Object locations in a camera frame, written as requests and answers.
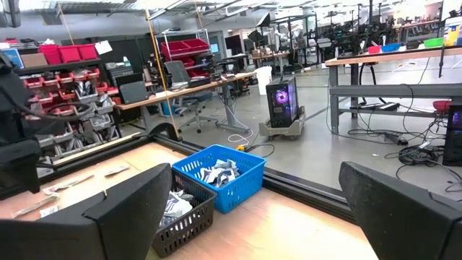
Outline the yellow box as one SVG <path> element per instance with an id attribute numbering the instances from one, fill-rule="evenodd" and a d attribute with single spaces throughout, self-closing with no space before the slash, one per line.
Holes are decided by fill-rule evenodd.
<path id="1" fill-rule="evenodd" d="M 445 47 L 462 46 L 462 24 L 445 26 L 443 42 Z"/>

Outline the black power strip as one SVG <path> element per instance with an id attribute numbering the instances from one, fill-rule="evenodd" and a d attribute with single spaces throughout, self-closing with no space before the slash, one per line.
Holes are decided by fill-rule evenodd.
<path id="1" fill-rule="evenodd" d="M 385 140 L 388 140 L 397 145 L 407 146 L 409 144 L 409 142 L 405 138 L 399 136 L 398 134 L 385 132 L 383 133 L 383 136 L 385 137 Z"/>

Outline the black flat device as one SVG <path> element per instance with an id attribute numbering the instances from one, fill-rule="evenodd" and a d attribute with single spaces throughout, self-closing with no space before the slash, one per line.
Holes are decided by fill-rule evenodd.
<path id="1" fill-rule="evenodd" d="M 396 111 L 400 107 L 399 103 L 372 103 L 372 104 L 364 104 L 364 105 L 357 105 L 351 106 L 352 110 L 368 110 L 368 111 Z"/>

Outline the black plastic basket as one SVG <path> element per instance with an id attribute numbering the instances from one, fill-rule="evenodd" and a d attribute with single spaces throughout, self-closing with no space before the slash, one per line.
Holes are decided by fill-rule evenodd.
<path id="1" fill-rule="evenodd" d="M 194 195 L 189 201 L 193 209 L 169 225 L 158 227 L 152 248 L 161 258 L 171 255 L 180 247 L 201 234 L 213 223 L 215 192 L 191 178 L 172 171 L 173 180 L 170 191 L 184 190 Z"/>

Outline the shelf with small red bins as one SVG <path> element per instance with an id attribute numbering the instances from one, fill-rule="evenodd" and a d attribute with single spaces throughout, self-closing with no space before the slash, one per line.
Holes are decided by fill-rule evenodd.
<path id="1" fill-rule="evenodd" d="M 61 134 L 38 134 L 42 157 L 56 161 L 121 138 L 112 90 L 100 59 L 18 69 L 32 92 L 31 108 L 51 116 L 76 116 Z"/>

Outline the dark grey laptop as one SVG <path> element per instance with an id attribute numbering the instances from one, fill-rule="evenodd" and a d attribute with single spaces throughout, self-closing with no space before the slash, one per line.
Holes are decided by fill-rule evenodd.
<path id="1" fill-rule="evenodd" d="M 124 105 L 137 103 L 149 98 L 142 73 L 116 77 L 118 94 Z"/>

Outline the large red storage bin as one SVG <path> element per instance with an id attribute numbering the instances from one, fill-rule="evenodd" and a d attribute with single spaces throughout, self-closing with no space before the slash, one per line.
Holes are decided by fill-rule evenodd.
<path id="1" fill-rule="evenodd" d="M 50 65 L 62 63 L 59 46 L 56 44 L 40 45 L 38 47 L 38 52 L 45 56 L 46 61 Z"/>
<path id="2" fill-rule="evenodd" d="M 60 46 L 58 50 L 64 63 L 81 61 L 79 49 L 76 45 Z"/>
<path id="3" fill-rule="evenodd" d="M 82 44 L 77 46 L 82 60 L 93 60 L 98 58 L 94 44 Z"/>

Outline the blue printed sign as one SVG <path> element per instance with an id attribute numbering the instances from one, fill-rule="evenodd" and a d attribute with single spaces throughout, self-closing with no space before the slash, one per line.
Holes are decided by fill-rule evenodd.
<path id="1" fill-rule="evenodd" d="M 22 58 L 17 49 L 8 48 L 1 49 L 1 52 L 11 61 L 11 63 L 18 69 L 24 69 Z"/>

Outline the white dark-print packet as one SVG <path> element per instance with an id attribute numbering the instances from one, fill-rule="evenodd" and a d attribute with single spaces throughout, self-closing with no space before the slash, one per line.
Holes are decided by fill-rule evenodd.
<path id="1" fill-rule="evenodd" d="M 215 187 L 221 188 L 227 185 L 229 182 L 234 181 L 237 177 L 238 175 L 235 175 L 234 173 L 231 173 L 229 171 L 222 172 L 217 176 L 217 179 L 216 179 L 217 182 L 215 184 Z"/>
<path id="2" fill-rule="evenodd" d="M 162 219 L 160 220 L 160 227 L 163 228 L 164 226 L 169 225 L 171 222 L 175 221 L 179 217 L 182 217 L 192 209 L 193 207 L 188 201 L 182 198 L 170 196 Z"/>
<path id="3" fill-rule="evenodd" d="M 219 171 L 217 169 L 207 169 L 202 168 L 196 174 L 196 177 L 203 181 L 204 183 L 214 183 L 219 175 Z"/>
<path id="4" fill-rule="evenodd" d="M 215 165 L 213 166 L 213 169 L 223 169 L 223 170 L 230 170 L 232 171 L 235 175 L 240 175 L 238 171 L 238 167 L 235 161 L 233 160 L 217 160 Z"/>
<path id="5" fill-rule="evenodd" d="M 181 200 L 184 200 L 184 201 L 187 201 L 187 202 L 190 202 L 194 198 L 194 195 L 188 194 L 184 190 L 170 191 L 170 195 L 172 195 L 177 200 L 181 199 Z"/>

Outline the grey wheeled dolly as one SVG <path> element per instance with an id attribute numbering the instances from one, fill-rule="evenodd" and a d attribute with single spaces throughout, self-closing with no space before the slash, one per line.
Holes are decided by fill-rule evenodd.
<path id="1" fill-rule="evenodd" d="M 301 135 L 304 128 L 306 119 L 305 106 L 299 107 L 299 117 L 288 127 L 273 128 L 270 126 L 270 120 L 258 124 L 259 134 L 263 137 L 267 137 L 269 141 L 272 141 L 275 137 L 287 137 L 290 140 L 296 140 Z"/>

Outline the wooden top desk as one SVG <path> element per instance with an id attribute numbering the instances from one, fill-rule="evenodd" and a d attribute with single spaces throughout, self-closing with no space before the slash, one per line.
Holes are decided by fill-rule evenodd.
<path id="1" fill-rule="evenodd" d="M 224 87 L 225 89 L 227 89 L 227 84 L 228 83 L 232 83 L 232 82 L 237 81 L 239 79 L 245 79 L 245 78 L 249 78 L 249 77 L 252 77 L 252 76 L 256 76 L 256 73 L 255 72 L 238 73 L 234 77 L 231 77 L 231 78 L 228 78 L 228 79 L 221 79 L 221 80 L 219 80 L 217 82 L 211 82 L 209 84 L 203 84 L 201 86 L 194 87 L 194 88 L 185 88 L 185 89 L 178 90 L 178 91 L 165 90 L 163 92 L 158 92 L 155 95 L 149 96 L 149 98 L 147 100 L 142 100 L 142 101 L 139 101 L 137 103 L 132 103 L 132 104 L 114 105 L 113 108 L 114 109 L 119 109 L 121 111 L 125 111 L 125 110 L 129 110 L 129 109 L 132 109 L 132 108 L 146 107 L 148 105 L 153 105 L 153 104 L 161 103 L 161 102 L 165 101 L 165 102 L 167 102 L 167 105 L 168 105 L 168 108 L 169 108 L 169 111 L 170 111 L 173 127 L 174 127 L 174 129 L 176 131 L 175 134 L 176 134 L 177 137 L 179 137 L 179 132 L 178 132 L 179 127 L 176 126 L 176 124 L 175 124 L 175 119 L 173 118 L 173 112 L 171 111 L 171 107 L 170 107 L 170 101 L 172 99 L 177 98 L 177 97 L 182 97 L 182 96 L 185 96 L 187 94 L 192 94 L 192 93 L 195 93 L 195 92 L 205 91 L 205 90 L 208 90 L 208 89 L 211 89 L 211 88 L 214 88 L 214 87 Z"/>

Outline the grey office chair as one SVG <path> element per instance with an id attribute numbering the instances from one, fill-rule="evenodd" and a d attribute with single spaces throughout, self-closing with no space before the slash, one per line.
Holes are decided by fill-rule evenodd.
<path id="1" fill-rule="evenodd" d="M 171 76 L 171 92 L 178 92 L 181 90 L 192 90 L 193 88 L 200 87 L 202 85 L 209 84 L 210 78 L 208 77 L 190 77 L 186 71 L 185 65 L 182 61 L 167 61 L 165 67 L 168 74 Z M 178 132 L 181 133 L 182 128 L 196 124 L 196 132 L 200 134 L 202 132 L 201 123 L 203 121 L 218 123 L 216 118 L 202 116 L 201 112 L 205 109 L 205 102 L 213 97 L 211 90 L 202 90 L 198 92 L 192 92 L 185 95 L 176 97 L 173 101 L 175 112 L 183 117 L 186 111 L 193 111 L 194 117 L 178 127 Z"/>

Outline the black stand pole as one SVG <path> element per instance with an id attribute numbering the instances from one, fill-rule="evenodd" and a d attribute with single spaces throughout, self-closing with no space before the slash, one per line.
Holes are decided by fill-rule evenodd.
<path id="1" fill-rule="evenodd" d="M 440 52 L 440 62 L 439 62 L 439 71 L 438 71 L 438 78 L 441 78 L 443 76 L 443 65 L 444 65 L 444 55 L 445 55 L 445 44 L 444 44 L 444 33 L 445 33 L 445 22 L 446 22 L 446 19 L 445 18 L 442 22 L 440 22 L 440 30 L 439 30 L 439 34 L 441 34 L 442 38 L 443 38 L 443 43 L 441 45 L 441 52 Z"/>

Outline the brown cardboard box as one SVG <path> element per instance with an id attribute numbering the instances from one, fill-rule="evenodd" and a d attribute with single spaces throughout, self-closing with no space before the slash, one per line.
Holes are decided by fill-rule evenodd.
<path id="1" fill-rule="evenodd" d="M 48 65 L 48 62 L 43 53 L 23 54 L 21 55 L 21 59 L 26 69 Z"/>

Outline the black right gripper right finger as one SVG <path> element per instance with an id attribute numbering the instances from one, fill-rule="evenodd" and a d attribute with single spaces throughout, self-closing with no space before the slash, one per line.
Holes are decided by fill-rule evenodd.
<path id="1" fill-rule="evenodd" d="M 462 203 L 355 162 L 339 183 L 379 260 L 462 260 Z"/>

